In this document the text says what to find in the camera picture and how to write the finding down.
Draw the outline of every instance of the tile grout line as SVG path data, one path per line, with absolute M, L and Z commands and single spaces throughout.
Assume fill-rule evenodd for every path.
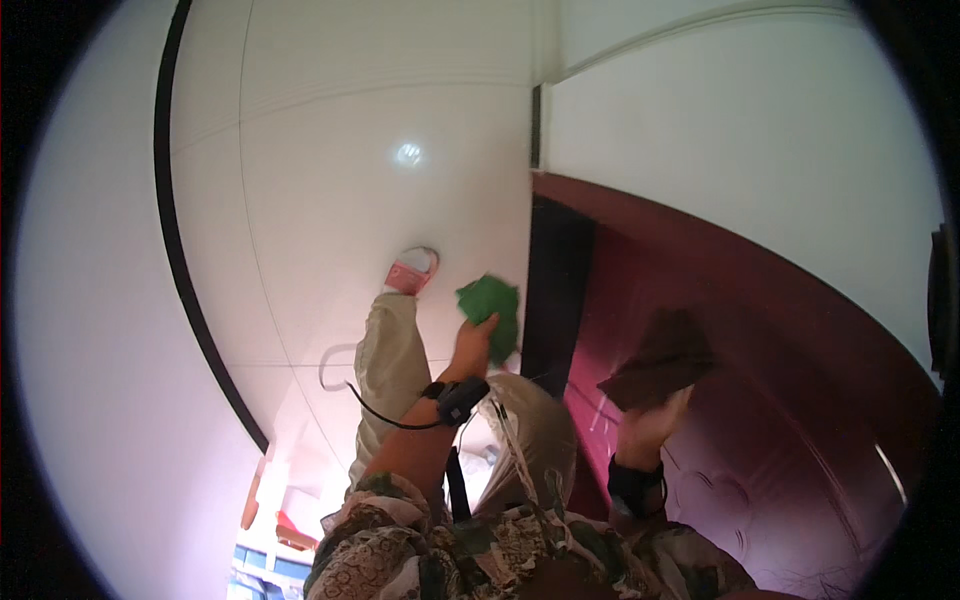
M 283 342 L 283 336 L 280 334 L 280 327 L 276 322 L 276 315 L 274 314 L 274 306 L 270 302 L 270 294 L 267 292 L 267 282 L 263 277 L 263 270 L 260 268 L 260 254 L 256 249 L 256 236 L 253 234 L 253 221 L 250 217 L 250 203 L 247 200 L 247 177 L 244 173 L 243 164 L 243 120 L 240 119 L 240 113 L 243 109 L 243 73 L 244 64 L 247 59 L 247 40 L 250 38 L 250 23 L 253 17 L 253 5 L 255 2 L 256 0 L 251 0 L 250 2 L 250 12 L 247 14 L 247 30 L 244 32 L 243 49 L 240 53 L 240 85 L 238 86 L 239 88 L 237 90 L 237 145 L 240 151 L 240 182 L 243 187 L 244 211 L 247 214 L 247 230 L 250 232 L 250 243 L 253 248 L 253 261 L 256 263 L 256 272 L 260 277 L 260 287 L 263 289 L 263 297 L 267 302 L 267 309 L 270 311 L 270 318 L 274 322 L 274 330 L 276 331 L 276 336 L 280 341 L 280 347 L 283 349 L 283 355 L 286 356 L 287 362 L 290 363 L 290 352 L 287 351 L 287 346 Z M 307 410 L 310 411 L 310 416 L 313 417 L 313 421 L 317 423 L 317 428 L 320 429 L 320 435 L 324 437 L 326 446 L 330 449 L 330 453 L 333 454 L 333 460 L 337 461 L 337 464 L 340 465 L 340 468 L 343 469 L 344 472 L 347 472 L 347 467 L 345 467 L 343 462 L 340 460 L 340 456 L 337 455 L 337 451 L 333 448 L 333 444 L 326 436 L 323 426 L 320 425 L 320 420 L 317 419 L 317 415 L 314 413 L 313 407 L 310 406 L 310 402 L 306 397 L 306 392 L 303 390 L 302 384 L 300 384 L 300 378 L 297 377 L 295 372 L 294 380 L 297 382 L 297 387 L 300 388 L 300 395 L 303 398 L 303 403 L 306 404 Z

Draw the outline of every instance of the brown cloth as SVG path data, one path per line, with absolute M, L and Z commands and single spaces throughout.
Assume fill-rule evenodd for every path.
M 714 365 L 703 329 L 686 309 L 659 308 L 632 358 L 597 384 L 621 411 L 661 406 Z

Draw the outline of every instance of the maroon door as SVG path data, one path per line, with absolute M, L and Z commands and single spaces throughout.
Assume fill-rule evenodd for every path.
M 762 587 L 852 588 L 922 474 L 940 408 L 926 372 L 849 300 L 742 237 L 602 186 L 534 182 L 600 226 L 564 401 L 601 486 L 619 414 L 596 384 L 655 309 L 690 308 L 720 367 L 667 444 L 668 516 Z

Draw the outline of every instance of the hand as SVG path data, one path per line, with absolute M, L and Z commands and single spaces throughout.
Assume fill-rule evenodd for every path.
M 630 410 L 623 414 L 616 430 L 618 465 L 651 472 L 660 464 L 660 448 L 677 430 L 693 385 L 674 392 L 666 404 L 650 410 Z
M 437 380 L 463 381 L 471 375 L 483 378 L 490 364 L 490 336 L 499 322 L 500 316 L 496 313 L 479 325 L 464 321 L 457 331 L 450 366 Z

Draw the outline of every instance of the white wall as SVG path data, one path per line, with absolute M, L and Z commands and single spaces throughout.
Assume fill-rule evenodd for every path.
M 859 304 L 921 365 L 943 220 L 907 97 L 852 18 L 780 15 L 669 36 L 550 88 L 544 166 L 676 207 Z
M 125 598 L 216 598 L 259 452 L 197 345 L 157 216 L 173 0 L 123 3 L 36 156 L 14 258 L 25 413 L 75 540 Z
M 564 68 L 693 14 L 737 0 L 559 0 Z

